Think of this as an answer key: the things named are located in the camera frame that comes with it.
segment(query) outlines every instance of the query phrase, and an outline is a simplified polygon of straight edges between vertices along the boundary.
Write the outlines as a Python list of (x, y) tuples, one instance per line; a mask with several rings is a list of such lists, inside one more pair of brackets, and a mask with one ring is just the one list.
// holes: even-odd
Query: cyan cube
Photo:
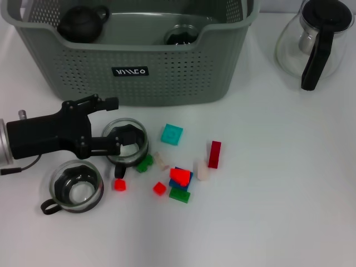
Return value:
[(170, 145), (177, 146), (182, 136), (183, 128), (167, 124), (163, 131), (161, 141)]
[(193, 173), (190, 172), (190, 180), (189, 180), (189, 183), (187, 186), (181, 186), (180, 184), (178, 184), (177, 182), (175, 182), (173, 179), (171, 179), (169, 181), (169, 186), (170, 187), (174, 187), (174, 188), (177, 188), (177, 189), (180, 189), (182, 191), (188, 191), (188, 187), (190, 185), (190, 182), (191, 182), (191, 179), (193, 178)]

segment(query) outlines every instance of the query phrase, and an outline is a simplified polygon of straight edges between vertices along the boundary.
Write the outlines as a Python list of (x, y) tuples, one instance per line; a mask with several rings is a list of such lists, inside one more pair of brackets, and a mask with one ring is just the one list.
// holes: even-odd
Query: teacup handle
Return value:
[(102, 24), (107, 22), (107, 20), (110, 18), (110, 10), (106, 6), (98, 6), (98, 7), (94, 8), (93, 11), (95, 13), (97, 13), (99, 11), (105, 11), (105, 17), (102, 18), (102, 20), (101, 20)]
[(45, 215), (52, 215), (62, 210), (62, 208), (53, 199), (48, 199), (41, 205), (41, 210)]

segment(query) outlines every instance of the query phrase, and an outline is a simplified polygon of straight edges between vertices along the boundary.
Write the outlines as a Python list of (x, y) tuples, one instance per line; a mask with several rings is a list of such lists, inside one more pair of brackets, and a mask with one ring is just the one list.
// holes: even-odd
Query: black handle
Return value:
[(314, 91), (323, 73), (332, 51), (334, 32), (327, 24), (323, 25), (317, 35), (313, 50), (301, 77), (301, 87)]
[(105, 11), (105, 16), (104, 16), (104, 18), (102, 18), (102, 24), (107, 22), (107, 20), (110, 18), (110, 10), (106, 6), (98, 6), (98, 7), (94, 8), (93, 11), (95, 13), (97, 13), (99, 11)]
[(41, 205), (41, 210), (45, 215), (52, 215), (52, 214), (62, 210), (62, 208), (60, 206), (58, 206), (57, 203), (53, 199), (48, 199)]

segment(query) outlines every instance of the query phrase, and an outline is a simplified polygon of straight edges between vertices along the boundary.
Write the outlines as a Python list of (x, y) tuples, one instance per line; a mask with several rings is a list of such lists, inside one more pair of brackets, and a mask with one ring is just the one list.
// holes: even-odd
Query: white surface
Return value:
[[(302, 0), (261, 0), (262, 12), (295, 12), (297, 13)], [(341, 0), (346, 4), (353, 12), (356, 13), (356, 1), (355, 0)]]
[[(192, 169), (207, 142), (223, 142), (218, 170), (196, 179), (183, 204), (153, 186), (168, 171), (129, 170), (128, 191), (111, 190), (113, 168), (92, 158), (106, 191), (90, 212), (44, 216), (50, 173), (75, 157), (46, 155), (30, 170), (0, 178), (0, 266), (355, 267), (356, 28), (339, 71), (314, 92), (279, 70), (274, 45), (288, 14), (261, 14), (250, 28), (228, 95), (207, 105), (133, 108), (91, 116), (93, 133), (119, 117), (141, 121), (152, 152)], [(12, 27), (0, 23), (0, 115), (57, 112)], [(164, 123), (184, 128), (178, 147), (159, 142)], [(24, 166), (32, 159), (17, 162)]]

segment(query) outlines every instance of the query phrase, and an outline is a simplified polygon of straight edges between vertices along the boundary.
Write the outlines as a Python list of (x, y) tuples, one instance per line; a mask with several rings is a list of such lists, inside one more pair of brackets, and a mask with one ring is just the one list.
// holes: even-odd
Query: glass coffee pot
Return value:
[(338, 0), (304, 0), (279, 37), (276, 60), (284, 71), (301, 78), (302, 89), (313, 91), (319, 79), (339, 67), (353, 23), (352, 11)]

